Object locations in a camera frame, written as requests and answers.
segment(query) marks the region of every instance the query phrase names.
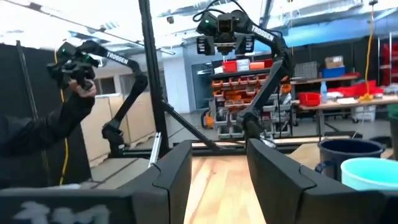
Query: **water bottle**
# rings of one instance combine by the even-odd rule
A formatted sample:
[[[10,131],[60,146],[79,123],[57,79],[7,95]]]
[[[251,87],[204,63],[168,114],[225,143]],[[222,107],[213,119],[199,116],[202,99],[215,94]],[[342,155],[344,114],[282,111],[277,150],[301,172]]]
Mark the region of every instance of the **water bottle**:
[[[328,102],[328,87],[326,86],[326,82],[321,82],[321,103]]]

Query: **hand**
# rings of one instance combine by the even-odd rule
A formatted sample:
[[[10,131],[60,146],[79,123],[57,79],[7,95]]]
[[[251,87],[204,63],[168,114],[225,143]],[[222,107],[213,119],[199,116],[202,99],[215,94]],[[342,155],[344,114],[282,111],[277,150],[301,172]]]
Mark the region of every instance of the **hand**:
[[[77,84],[76,80],[71,80],[69,81],[69,88],[78,93],[80,97],[82,98],[89,98],[89,97],[95,97],[97,94],[97,88],[95,87],[95,84],[92,80],[86,80],[87,82],[90,82],[93,86],[89,90],[84,90],[79,84]]]

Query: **ceiling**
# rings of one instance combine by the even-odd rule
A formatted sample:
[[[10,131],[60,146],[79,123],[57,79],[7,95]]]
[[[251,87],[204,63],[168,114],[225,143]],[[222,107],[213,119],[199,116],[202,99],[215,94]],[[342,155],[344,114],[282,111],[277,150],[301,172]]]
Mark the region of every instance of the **ceiling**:
[[[43,6],[43,13],[24,8],[31,2]],[[138,0],[0,0],[0,42],[36,48],[57,48],[64,40],[78,44],[93,39],[110,50],[125,55],[143,52],[141,14]],[[173,54],[170,46],[189,43],[198,34],[192,16],[203,10],[209,0],[150,0],[157,50]],[[238,0],[249,17],[264,27],[289,30],[293,26],[321,23],[368,13],[368,0]],[[222,11],[237,9],[230,0],[214,6]],[[383,12],[398,7],[398,1],[379,0],[375,9]],[[167,17],[173,16],[169,24]]]

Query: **workbench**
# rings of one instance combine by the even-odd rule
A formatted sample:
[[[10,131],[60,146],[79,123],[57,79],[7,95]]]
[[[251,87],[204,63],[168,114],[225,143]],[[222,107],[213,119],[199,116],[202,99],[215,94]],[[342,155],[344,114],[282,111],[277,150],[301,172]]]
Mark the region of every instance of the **workbench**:
[[[350,81],[350,84],[353,84],[354,81],[358,78],[357,75],[344,75],[342,77],[336,77],[336,78],[311,78],[311,79],[307,79],[307,78],[303,78],[303,79],[298,79],[298,80],[292,80],[290,81],[290,84],[292,85],[292,99],[295,100],[297,93],[296,93],[296,89],[295,86],[296,85],[305,85],[305,84],[314,84],[314,83],[321,83],[321,82],[343,82],[343,81]],[[292,110],[292,123],[293,124],[297,124],[297,113],[294,109],[293,106],[293,110]]]
[[[389,157],[388,149],[382,157]],[[289,157],[314,168],[316,143],[303,144]],[[185,224],[265,224],[246,156],[194,157]]]
[[[355,102],[348,104],[341,104],[335,101],[328,101],[327,103],[321,103],[318,106],[303,106],[299,104],[299,101],[294,101],[293,103],[298,104],[298,107],[301,110],[309,111],[315,110],[316,116],[315,120],[317,122],[317,135],[324,136],[325,135],[325,115],[323,114],[324,110],[333,110],[333,109],[352,109],[359,106],[372,106],[372,105],[388,105],[393,103],[398,103],[397,95],[384,95],[381,99],[373,99],[372,101],[367,102]]]

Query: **person's arm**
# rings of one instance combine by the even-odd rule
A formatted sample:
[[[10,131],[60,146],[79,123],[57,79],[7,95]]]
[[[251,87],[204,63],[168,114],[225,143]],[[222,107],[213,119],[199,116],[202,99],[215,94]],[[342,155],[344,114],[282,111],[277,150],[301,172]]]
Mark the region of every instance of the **person's arm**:
[[[44,118],[32,120],[0,117],[4,143],[0,155],[22,156],[50,148],[71,134],[90,114],[94,102],[93,97],[82,98],[78,93],[72,93],[59,109]]]

